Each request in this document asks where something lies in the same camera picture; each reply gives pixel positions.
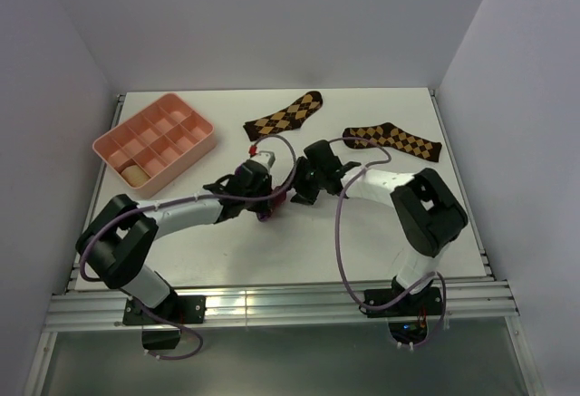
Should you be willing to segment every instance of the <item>wall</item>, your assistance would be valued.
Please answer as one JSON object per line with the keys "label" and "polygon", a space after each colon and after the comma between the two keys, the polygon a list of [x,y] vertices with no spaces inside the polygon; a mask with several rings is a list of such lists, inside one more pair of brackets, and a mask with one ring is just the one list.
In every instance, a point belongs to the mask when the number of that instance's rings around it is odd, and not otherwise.
{"label": "wall", "polygon": [[481,0],[61,0],[121,91],[438,86]]}
{"label": "wall", "polygon": [[98,162],[112,100],[57,0],[0,0],[0,393],[20,394]]}
{"label": "wall", "polygon": [[580,393],[580,0],[483,0],[440,107],[548,394]]}

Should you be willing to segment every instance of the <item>black and brown sock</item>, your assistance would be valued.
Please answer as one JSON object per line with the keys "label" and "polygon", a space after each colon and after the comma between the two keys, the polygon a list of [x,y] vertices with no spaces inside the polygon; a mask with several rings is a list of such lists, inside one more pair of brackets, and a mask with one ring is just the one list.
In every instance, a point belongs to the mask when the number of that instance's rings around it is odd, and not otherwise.
{"label": "black and brown sock", "polygon": [[300,129],[306,119],[322,105],[321,93],[310,91],[281,111],[244,123],[244,130],[250,140],[257,140],[262,136],[275,135],[281,131]]}
{"label": "black and brown sock", "polygon": [[[344,129],[343,137],[356,136],[371,140],[382,147],[393,147],[403,153],[411,154],[429,162],[439,162],[442,144],[431,142],[419,136],[411,135],[391,122],[371,127],[349,127]],[[369,149],[371,144],[364,140],[346,140],[351,149]]]}

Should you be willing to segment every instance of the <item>pink tray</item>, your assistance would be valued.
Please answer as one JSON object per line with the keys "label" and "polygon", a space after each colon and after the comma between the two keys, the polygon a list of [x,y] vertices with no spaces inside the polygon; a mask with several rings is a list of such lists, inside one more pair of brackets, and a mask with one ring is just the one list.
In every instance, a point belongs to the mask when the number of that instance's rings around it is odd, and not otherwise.
{"label": "pink tray", "polygon": [[[149,198],[167,186],[215,146],[214,126],[176,94],[165,94],[92,144],[141,198]],[[135,164],[150,176],[138,188],[121,175]]]}

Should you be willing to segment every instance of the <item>white tabletop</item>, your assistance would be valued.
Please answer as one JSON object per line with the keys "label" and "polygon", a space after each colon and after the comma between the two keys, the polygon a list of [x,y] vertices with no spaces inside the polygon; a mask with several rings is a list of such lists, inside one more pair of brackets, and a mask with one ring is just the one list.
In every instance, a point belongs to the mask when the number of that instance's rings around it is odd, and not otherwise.
{"label": "white tabletop", "polygon": [[[217,146],[176,178],[154,198],[178,198],[232,172],[247,159],[250,141],[242,124],[274,113],[309,90],[177,92],[184,101],[211,121]],[[409,133],[443,143],[438,163],[390,150],[392,163],[380,166],[395,172],[418,172],[430,167],[439,172],[460,202],[463,198],[451,165],[443,134],[425,88],[320,90],[324,105],[300,130],[282,133],[300,155],[320,139],[340,137],[345,127],[371,126],[386,121]],[[165,92],[131,92],[121,111],[121,121],[158,99]],[[274,150],[274,180],[280,183],[292,167],[287,148],[278,140],[265,140],[260,148]],[[378,150],[350,150],[333,145],[343,162],[380,159]],[[117,194],[138,196],[107,170],[95,213]],[[154,242],[147,264],[173,286],[235,286],[328,283],[340,281],[334,256],[336,197],[321,192],[312,207],[286,202],[265,223],[244,212],[214,226],[182,230]],[[352,281],[391,279],[401,255],[411,249],[394,210],[363,200],[348,200],[343,208],[343,261]],[[440,262],[446,277],[485,276],[476,238],[466,227]],[[101,283],[80,277],[77,290],[101,290]]]}

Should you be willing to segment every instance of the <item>purple cable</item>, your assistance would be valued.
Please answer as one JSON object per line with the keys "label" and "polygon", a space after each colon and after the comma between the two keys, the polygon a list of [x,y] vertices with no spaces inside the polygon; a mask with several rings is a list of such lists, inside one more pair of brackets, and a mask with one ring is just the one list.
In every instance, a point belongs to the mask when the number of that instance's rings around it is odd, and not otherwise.
{"label": "purple cable", "polygon": [[[288,188],[290,187],[290,185],[292,184],[292,181],[294,180],[294,177],[296,175],[296,153],[294,151],[294,148],[290,144],[290,142],[288,142],[288,140],[286,138],[284,138],[283,136],[280,136],[280,135],[267,135],[267,136],[257,140],[254,143],[254,145],[257,145],[262,140],[265,140],[267,138],[276,138],[278,140],[281,140],[284,144],[286,144],[286,147],[288,147],[288,149],[290,150],[290,154],[292,155],[293,167],[290,171],[290,174],[284,180],[284,183],[276,192],[274,192],[270,195],[266,195],[264,197],[254,197],[254,198],[236,197],[236,196],[232,196],[232,195],[218,195],[218,194],[204,194],[204,195],[200,195],[200,196],[193,195],[190,197],[184,197],[184,198],[173,199],[171,201],[166,201],[165,203],[159,204],[159,206],[157,208],[155,207],[155,205],[150,205],[150,206],[146,206],[143,208],[134,208],[133,210],[129,210],[128,212],[125,212],[125,213],[117,216],[115,219],[112,219],[110,222],[108,222],[101,230],[99,230],[99,232],[97,232],[96,235],[94,235],[91,238],[87,247],[84,248],[84,251],[81,254],[81,259],[79,261],[79,272],[81,274],[82,279],[85,281],[88,281],[88,282],[93,282],[93,283],[101,281],[100,278],[87,275],[87,273],[86,273],[87,260],[89,259],[89,256],[91,255],[91,252],[94,249],[95,244],[101,239],[101,237],[103,237],[104,234],[107,233],[111,228],[117,226],[123,219],[127,219],[128,217],[138,215],[139,213],[145,213],[145,212],[149,212],[151,210],[155,210],[155,209],[159,209],[159,208],[170,208],[173,206],[178,206],[180,204],[186,204],[186,203],[190,203],[190,202],[194,202],[194,201],[200,201],[201,199],[224,198],[224,199],[233,199],[235,201],[259,202],[259,201],[266,201],[266,200],[269,200],[272,198],[276,198],[279,195],[281,195],[283,192],[286,192],[288,190]],[[170,356],[170,355],[159,355],[157,353],[149,352],[150,355],[152,355],[156,358],[159,358],[161,360],[183,360],[183,359],[192,357],[193,355],[195,355],[196,353],[198,353],[201,350],[201,347],[203,346],[203,337],[201,337],[201,334],[199,334],[197,331],[195,331],[191,328],[188,328],[185,325],[176,324],[174,322],[163,319],[160,316],[157,316],[140,300],[138,300],[137,298],[133,298],[133,299],[138,304],[138,306],[141,308],[143,313],[145,313],[149,318],[153,319],[156,322],[159,322],[160,324],[174,326],[174,327],[180,329],[181,331],[185,331],[187,333],[194,335],[195,337],[197,337],[199,339],[198,347],[194,351],[192,351],[191,353]]]}
{"label": "purple cable", "polygon": [[383,147],[381,147],[380,145],[378,145],[377,143],[371,141],[371,140],[366,140],[365,138],[358,138],[358,137],[346,137],[346,138],[337,138],[335,140],[330,140],[329,142],[336,142],[338,140],[364,140],[367,141],[369,143],[371,143],[371,145],[375,146],[376,148],[380,149],[381,151],[383,151],[388,159],[387,160],[378,160],[378,161],[374,161],[374,162],[369,162],[367,163],[362,169],[361,171],[356,174],[352,179],[350,179],[346,185],[344,185],[343,191],[341,192],[340,197],[338,198],[338,204],[336,205],[336,216],[334,218],[334,249],[336,251],[336,263],[338,265],[338,272],[341,275],[341,279],[343,280],[343,285],[344,288],[346,289],[346,292],[348,293],[348,295],[362,308],[372,311],[372,312],[380,312],[383,310],[386,310],[387,308],[390,308],[394,305],[396,305],[402,298],[404,298],[406,295],[408,295],[414,288],[416,288],[417,286],[421,285],[422,283],[431,280],[432,278],[434,278],[435,276],[437,276],[439,278],[439,280],[441,281],[441,289],[442,289],[442,313],[441,316],[439,318],[439,320],[437,321],[437,323],[435,324],[435,327],[432,329],[432,331],[430,332],[430,334],[425,338],[425,340],[423,340],[422,342],[416,343],[413,346],[422,346],[423,344],[425,344],[428,340],[430,340],[431,336],[433,334],[435,334],[441,327],[441,324],[443,322],[443,319],[445,317],[445,314],[447,312],[447,286],[445,285],[445,279],[443,278],[443,275],[441,275],[441,273],[439,272],[429,272],[428,274],[425,274],[421,279],[417,280],[415,283],[413,283],[412,285],[410,285],[407,289],[405,289],[400,295],[398,295],[397,297],[391,299],[391,301],[389,301],[387,304],[383,304],[383,305],[368,305],[365,304],[364,301],[362,301],[354,292],[353,288],[351,287],[350,283],[348,282],[348,279],[346,278],[346,273],[344,271],[344,265],[343,265],[343,257],[342,257],[342,252],[341,252],[341,234],[340,234],[340,229],[341,229],[341,213],[343,210],[343,203],[344,200],[346,199],[346,192],[348,191],[348,188],[362,175],[364,175],[364,173],[366,172],[366,170],[374,165],[381,165],[381,164],[385,164],[385,163],[389,163],[392,159],[391,155],[389,154],[389,152],[384,149]]}

